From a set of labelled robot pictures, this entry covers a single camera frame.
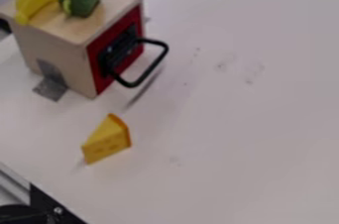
red drawer front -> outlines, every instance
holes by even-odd
[[[123,31],[125,31],[132,24],[137,26],[138,36],[143,36],[142,28],[142,14],[141,6],[137,6],[126,14],[119,22],[114,24],[109,28],[105,33],[100,37],[94,40],[90,45],[87,46],[87,53],[89,57],[90,66],[92,69],[93,79],[95,83],[96,92],[100,94],[107,86],[109,86],[114,80],[112,76],[103,77],[100,73],[98,56],[99,54],[114,40],[119,36]],[[122,73],[132,62],[138,58],[138,56],[144,51],[144,47],[139,45],[134,49],[133,53],[126,57],[126,59],[115,68],[115,71]]]

white table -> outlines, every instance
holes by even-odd
[[[89,223],[337,223],[338,0],[161,1],[148,33],[170,55],[132,104],[117,84],[50,102],[6,41],[1,162]],[[87,167],[109,112],[134,146]]]

toy cheese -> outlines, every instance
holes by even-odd
[[[113,114],[109,114],[82,146],[85,161],[93,164],[105,157],[131,147],[128,127]]]

drawer handle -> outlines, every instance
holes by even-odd
[[[145,38],[139,38],[136,40],[137,44],[149,44],[154,46],[159,46],[163,48],[163,51],[160,53],[160,55],[152,62],[152,64],[141,74],[141,76],[136,79],[135,81],[129,82],[125,79],[123,79],[118,73],[114,71],[114,69],[110,70],[110,74],[123,86],[133,88],[139,86],[141,83],[144,82],[144,80],[151,74],[151,72],[158,66],[158,64],[164,59],[164,57],[168,54],[170,48],[169,46],[162,42],[157,40],[151,40],[151,39],[145,39]]]

wooden box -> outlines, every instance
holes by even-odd
[[[39,11],[29,25],[14,21],[14,0],[0,8],[0,17],[9,21],[27,66],[47,76],[60,73],[65,84],[89,97],[95,98],[112,81],[102,75],[98,56],[128,28],[133,26],[138,36],[144,35],[143,0],[101,0],[87,19],[68,17],[58,2]],[[138,45],[121,63],[121,73],[143,51]],[[46,71],[42,64],[55,72]]]

